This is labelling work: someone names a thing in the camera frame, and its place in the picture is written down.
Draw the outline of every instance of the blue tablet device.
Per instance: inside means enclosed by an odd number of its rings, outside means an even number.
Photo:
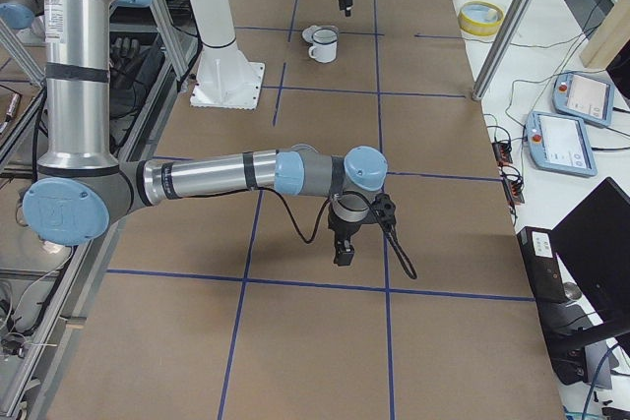
[[[574,115],[598,127],[612,119],[614,86],[580,73],[563,73],[555,81],[553,105],[558,112]]]
[[[532,112],[526,129],[532,159],[540,169],[576,176],[598,173],[580,117]]]

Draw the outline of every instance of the label on robot arm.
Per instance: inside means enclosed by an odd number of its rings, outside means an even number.
[[[44,0],[46,18],[46,42],[66,42],[66,4],[65,0]]]
[[[536,256],[543,258],[553,258],[551,251],[551,243],[549,242],[549,235],[546,233],[540,233],[539,231],[532,232],[532,243],[534,245],[534,253]]]

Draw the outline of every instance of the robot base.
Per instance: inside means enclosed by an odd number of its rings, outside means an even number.
[[[204,48],[197,85],[190,98],[195,107],[221,107],[253,110],[258,104],[265,74],[263,63],[250,63],[234,48]]]

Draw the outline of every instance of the tape roll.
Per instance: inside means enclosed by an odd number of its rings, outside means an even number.
[[[458,21],[460,29],[475,36],[491,36],[499,31],[505,14],[500,7],[474,0],[460,9]]]

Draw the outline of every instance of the cup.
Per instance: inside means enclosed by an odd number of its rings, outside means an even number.
[[[308,55],[318,63],[330,63],[337,57],[338,34],[332,29],[318,29],[313,32],[313,46]]]

